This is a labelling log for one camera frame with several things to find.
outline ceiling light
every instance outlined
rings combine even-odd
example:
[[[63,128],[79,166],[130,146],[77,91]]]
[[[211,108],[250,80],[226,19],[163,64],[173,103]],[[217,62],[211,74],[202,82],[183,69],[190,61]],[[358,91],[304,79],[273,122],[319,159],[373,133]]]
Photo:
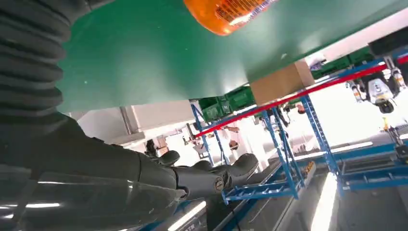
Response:
[[[179,229],[182,225],[184,225],[187,221],[194,217],[194,215],[196,215],[203,208],[205,208],[205,205],[206,205],[205,201],[198,204],[190,212],[188,212],[186,215],[184,215],[182,218],[176,221],[172,226],[170,226],[170,228],[168,228],[168,231],[176,231],[177,229]]]

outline screw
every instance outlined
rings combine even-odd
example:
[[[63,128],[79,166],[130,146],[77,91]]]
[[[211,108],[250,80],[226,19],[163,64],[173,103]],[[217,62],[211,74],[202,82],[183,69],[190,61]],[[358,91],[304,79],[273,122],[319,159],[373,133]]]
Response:
[[[214,185],[217,191],[221,191],[224,189],[224,181],[221,178],[218,178]]]

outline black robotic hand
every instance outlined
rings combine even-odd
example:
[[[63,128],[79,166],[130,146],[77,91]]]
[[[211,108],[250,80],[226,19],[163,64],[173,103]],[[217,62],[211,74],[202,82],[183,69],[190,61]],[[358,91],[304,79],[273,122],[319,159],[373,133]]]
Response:
[[[57,111],[57,64],[70,27],[109,2],[0,1],[0,230],[141,226],[171,216],[186,199],[241,184],[256,167],[250,154],[211,171],[158,165],[87,137]]]

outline fluorescent light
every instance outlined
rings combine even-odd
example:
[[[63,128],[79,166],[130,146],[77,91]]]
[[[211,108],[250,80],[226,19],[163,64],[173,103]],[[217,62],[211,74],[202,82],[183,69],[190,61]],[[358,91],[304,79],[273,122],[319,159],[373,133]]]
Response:
[[[27,204],[26,208],[51,208],[59,207],[59,203],[50,203],[50,204]]]
[[[17,207],[17,205],[3,205],[6,207]],[[59,203],[44,203],[44,204],[27,204],[26,208],[51,208],[51,207],[59,207]]]
[[[56,182],[56,181],[39,181],[38,184],[68,184],[68,183]]]
[[[5,218],[5,219],[12,219],[13,217],[14,217],[13,213],[10,214],[10,215],[3,216],[3,218]]]
[[[313,217],[311,231],[328,231],[332,219],[333,205],[336,198],[336,176],[329,172],[321,191],[320,199]]]
[[[206,206],[205,201],[198,204],[190,212],[188,212],[186,215],[184,215],[182,218],[176,221],[172,226],[170,226],[170,228],[168,228],[168,231],[176,231],[177,229],[179,229],[182,225],[184,225],[187,221],[194,217],[194,215],[196,215],[203,208],[205,208],[205,206]]]
[[[338,152],[347,151],[347,150],[351,150],[351,149],[363,148],[363,147],[367,147],[367,146],[371,146],[371,145],[372,145],[372,142],[357,143],[357,144],[349,145],[349,146],[346,146],[346,147],[335,148],[331,152],[332,153],[338,153]]]
[[[351,149],[363,148],[363,147],[367,147],[367,146],[371,146],[371,145],[373,145],[372,142],[357,143],[357,144],[353,144],[353,145],[349,145],[349,146],[345,146],[345,147],[341,147],[341,148],[334,148],[334,149],[331,150],[331,153],[338,153],[338,152],[343,152],[343,151],[347,151],[347,150],[351,150]],[[295,160],[303,160],[303,159],[318,157],[318,156],[322,156],[322,155],[324,155],[324,152],[317,152],[317,153],[311,153],[311,154],[307,154],[307,155],[295,156],[294,159]]]

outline green storage crate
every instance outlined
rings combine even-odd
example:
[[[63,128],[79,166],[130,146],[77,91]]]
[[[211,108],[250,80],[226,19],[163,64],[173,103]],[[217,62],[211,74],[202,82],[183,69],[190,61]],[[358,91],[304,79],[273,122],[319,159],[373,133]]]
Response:
[[[226,94],[226,97],[233,111],[238,111],[255,104],[254,95],[250,87],[241,87],[236,91]]]
[[[313,78],[314,78],[315,80],[317,80],[317,79],[319,79],[319,78],[321,78],[321,77],[324,76],[321,70],[311,71],[311,72],[312,72],[312,76],[313,76]]]
[[[357,65],[361,64],[361,62],[363,61],[370,62],[375,59],[374,56],[371,54],[371,50],[369,47],[361,48],[360,50],[349,54],[348,57],[350,58],[351,64]]]
[[[227,116],[232,113],[230,103],[225,96],[217,97],[217,101],[221,107],[221,110],[224,116]]]
[[[323,77],[323,76],[326,76],[326,75],[330,75],[330,74],[332,74],[334,72],[346,69],[350,65],[351,65],[351,63],[350,63],[349,59],[347,58],[347,56],[345,56],[345,57],[342,57],[340,59],[336,59],[336,60],[334,60],[334,61],[332,61],[330,63],[327,63],[327,64],[323,65],[321,67],[320,71],[321,71],[321,74],[322,74],[322,77]]]
[[[198,101],[200,108],[204,110],[207,107],[211,107],[212,105],[216,104],[217,98],[216,97],[209,97],[209,98],[202,98]]]
[[[211,122],[223,117],[221,107],[218,103],[202,109],[204,120],[206,122]]]
[[[198,101],[198,104],[206,122],[221,119],[232,113],[230,103],[224,96],[203,98]]]

